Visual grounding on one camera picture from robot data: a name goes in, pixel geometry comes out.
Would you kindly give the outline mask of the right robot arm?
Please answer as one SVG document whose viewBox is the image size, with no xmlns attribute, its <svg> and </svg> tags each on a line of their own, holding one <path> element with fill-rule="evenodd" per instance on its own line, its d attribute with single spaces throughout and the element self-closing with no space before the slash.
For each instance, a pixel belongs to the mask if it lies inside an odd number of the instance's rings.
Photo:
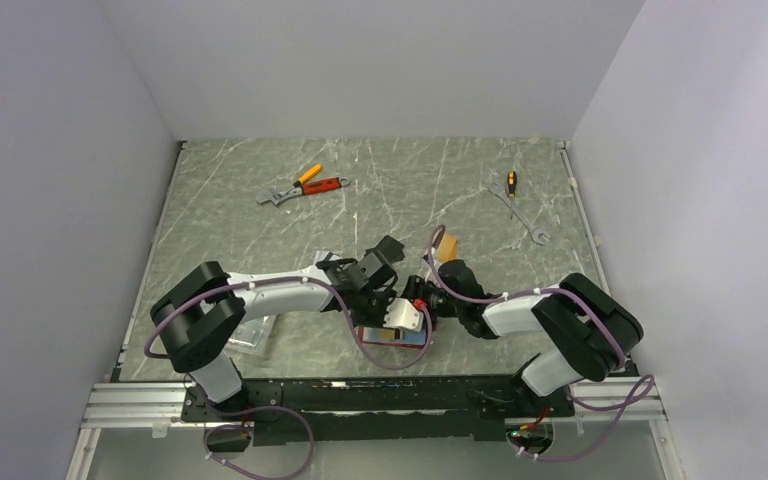
<svg viewBox="0 0 768 480">
<path fill-rule="evenodd" d="M 571 273 L 559 283 L 517 293 L 491 294 L 460 259 L 434 266 L 429 306 L 455 318 L 472 336 L 495 340 L 543 332 L 552 347 L 527 360 L 511 378 L 517 411 L 534 415 L 550 395 L 580 380 L 600 382 L 625 366 L 644 338 L 637 318 L 588 277 Z"/>
</svg>

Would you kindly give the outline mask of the red leather card holder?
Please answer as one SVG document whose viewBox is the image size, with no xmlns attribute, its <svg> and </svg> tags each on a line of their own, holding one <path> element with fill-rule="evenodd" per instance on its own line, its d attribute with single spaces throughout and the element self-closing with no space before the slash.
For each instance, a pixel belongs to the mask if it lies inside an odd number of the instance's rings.
<svg viewBox="0 0 768 480">
<path fill-rule="evenodd" d="M 422 349 L 426 342 L 426 332 L 412 332 L 399 329 L 358 327 L 356 329 L 364 344 L 395 348 Z"/>
</svg>

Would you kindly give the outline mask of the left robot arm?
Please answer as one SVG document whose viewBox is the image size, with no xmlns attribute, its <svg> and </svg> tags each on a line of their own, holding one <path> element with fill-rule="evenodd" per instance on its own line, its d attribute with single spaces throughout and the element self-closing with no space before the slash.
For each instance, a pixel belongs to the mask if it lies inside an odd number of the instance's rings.
<svg viewBox="0 0 768 480">
<path fill-rule="evenodd" d="M 235 419 L 248 394 L 224 349 L 239 325 L 290 312 L 339 311 L 350 325 L 381 321 L 395 296 L 394 265 L 403 258 L 403 245 L 386 237 L 359 260 L 329 254 L 290 272 L 244 275 L 204 262 L 152 306 L 155 329 L 144 353 L 156 357 L 151 347 L 161 341 L 161 358 L 202 387 L 218 417 Z"/>
</svg>

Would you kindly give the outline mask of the silver credit card stack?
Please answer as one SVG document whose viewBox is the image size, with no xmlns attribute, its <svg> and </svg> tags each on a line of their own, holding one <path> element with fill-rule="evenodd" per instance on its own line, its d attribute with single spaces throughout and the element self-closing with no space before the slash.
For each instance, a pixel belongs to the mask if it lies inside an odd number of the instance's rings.
<svg viewBox="0 0 768 480">
<path fill-rule="evenodd" d="M 326 250 L 317 250 L 314 255 L 314 262 L 319 263 L 322 261 L 334 261 L 340 260 L 341 256 L 338 253 Z"/>
</svg>

